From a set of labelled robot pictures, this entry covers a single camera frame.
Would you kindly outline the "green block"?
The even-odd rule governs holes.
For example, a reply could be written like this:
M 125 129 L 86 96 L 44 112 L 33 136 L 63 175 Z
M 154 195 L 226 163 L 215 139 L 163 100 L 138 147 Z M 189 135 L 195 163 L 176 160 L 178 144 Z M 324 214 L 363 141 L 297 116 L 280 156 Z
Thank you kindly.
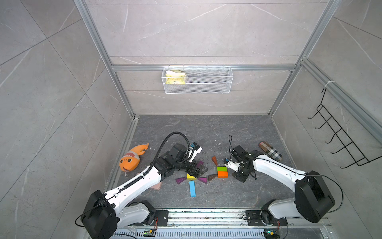
M 217 167 L 217 172 L 227 172 L 227 171 L 228 171 L 228 169 L 225 166 L 218 166 Z

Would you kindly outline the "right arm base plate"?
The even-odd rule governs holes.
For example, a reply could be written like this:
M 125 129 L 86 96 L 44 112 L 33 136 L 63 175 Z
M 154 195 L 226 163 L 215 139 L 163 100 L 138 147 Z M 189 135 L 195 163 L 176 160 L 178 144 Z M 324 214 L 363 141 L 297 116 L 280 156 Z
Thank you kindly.
M 267 226 L 267 227 L 278 227 L 278 226 L 287 226 L 287 220 L 274 219 L 269 216 L 267 213 L 262 213 L 261 210 L 246 210 L 245 214 L 242 216 L 242 219 L 247 221 L 248 226 Z

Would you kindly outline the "yellow block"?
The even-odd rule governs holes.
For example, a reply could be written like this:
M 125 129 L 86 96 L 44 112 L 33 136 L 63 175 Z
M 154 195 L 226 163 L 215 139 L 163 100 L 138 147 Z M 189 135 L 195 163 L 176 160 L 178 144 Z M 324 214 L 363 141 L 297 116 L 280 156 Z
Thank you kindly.
M 191 176 L 189 174 L 186 175 L 186 179 L 187 180 L 196 180 L 196 178 L 194 176 Z

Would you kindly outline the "orange block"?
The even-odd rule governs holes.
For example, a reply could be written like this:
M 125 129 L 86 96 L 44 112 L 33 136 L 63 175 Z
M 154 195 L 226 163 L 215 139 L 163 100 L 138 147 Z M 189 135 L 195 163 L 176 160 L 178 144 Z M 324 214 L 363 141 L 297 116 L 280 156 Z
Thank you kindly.
M 217 177 L 218 178 L 227 178 L 228 177 L 228 172 L 227 171 L 218 171 L 217 172 Z

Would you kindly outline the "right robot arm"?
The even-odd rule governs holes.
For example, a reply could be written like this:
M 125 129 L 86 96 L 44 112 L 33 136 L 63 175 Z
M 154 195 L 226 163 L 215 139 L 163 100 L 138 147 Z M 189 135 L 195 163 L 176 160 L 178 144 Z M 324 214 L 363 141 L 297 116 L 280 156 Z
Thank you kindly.
M 316 171 L 304 172 L 291 168 L 257 150 L 247 152 L 241 146 L 232 149 L 230 156 L 224 160 L 224 165 L 234 171 L 233 177 L 240 182 L 260 172 L 294 193 L 292 198 L 273 199 L 261 208 L 260 218 L 264 225 L 271 226 L 279 219 L 288 217 L 318 223 L 323 216 L 333 211 L 335 199 L 324 181 L 326 176 Z

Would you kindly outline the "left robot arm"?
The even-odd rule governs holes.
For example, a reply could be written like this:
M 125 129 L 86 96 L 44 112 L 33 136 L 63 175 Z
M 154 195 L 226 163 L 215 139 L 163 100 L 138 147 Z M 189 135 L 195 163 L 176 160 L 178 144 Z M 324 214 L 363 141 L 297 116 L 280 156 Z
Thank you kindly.
M 202 164 L 195 157 L 201 151 L 202 147 L 195 142 L 188 147 L 177 143 L 170 151 L 156 156 L 144 171 L 128 182 L 105 193 L 96 190 L 79 217 L 82 226 L 92 239 L 108 239 L 119 228 L 151 223 L 155 209 L 148 202 L 133 204 L 133 200 L 176 170 L 199 178 Z

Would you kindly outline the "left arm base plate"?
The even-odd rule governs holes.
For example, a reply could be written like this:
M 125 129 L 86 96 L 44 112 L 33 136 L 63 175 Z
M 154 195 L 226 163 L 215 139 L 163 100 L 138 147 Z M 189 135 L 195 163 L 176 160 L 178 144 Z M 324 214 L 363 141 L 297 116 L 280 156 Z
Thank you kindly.
M 168 220 L 169 220 L 168 210 L 157 210 L 155 213 L 155 217 L 158 219 L 157 221 L 158 227 L 166 227 L 168 225 Z

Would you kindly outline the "orange red wedge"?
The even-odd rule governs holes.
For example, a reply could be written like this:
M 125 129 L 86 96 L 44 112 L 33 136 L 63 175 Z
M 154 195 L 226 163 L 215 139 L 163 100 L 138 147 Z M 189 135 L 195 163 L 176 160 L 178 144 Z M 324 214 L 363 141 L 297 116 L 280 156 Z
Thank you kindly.
M 211 159 L 212 159 L 213 163 L 214 163 L 216 166 L 218 166 L 216 156 L 213 156 Z

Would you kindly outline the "light blue long block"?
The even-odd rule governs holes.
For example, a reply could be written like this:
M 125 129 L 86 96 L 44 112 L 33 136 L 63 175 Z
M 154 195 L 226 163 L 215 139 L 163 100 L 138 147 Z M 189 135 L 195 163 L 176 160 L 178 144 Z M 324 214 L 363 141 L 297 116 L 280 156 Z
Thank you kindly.
M 190 196 L 196 197 L 196 187 L 194 181 L 189 181 L 189 187 L 190 187 Z

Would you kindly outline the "brown wedge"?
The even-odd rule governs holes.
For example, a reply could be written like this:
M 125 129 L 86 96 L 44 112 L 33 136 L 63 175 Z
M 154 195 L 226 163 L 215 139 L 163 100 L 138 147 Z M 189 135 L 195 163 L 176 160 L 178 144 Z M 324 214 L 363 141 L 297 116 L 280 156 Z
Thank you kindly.
M 217 177 L 218 177 L 217 174 L 211 174 L 211 175 L 208 176 L 208 181 L 210 182 L 210 181 L 212 181 L 213 179 L 215 179 Z

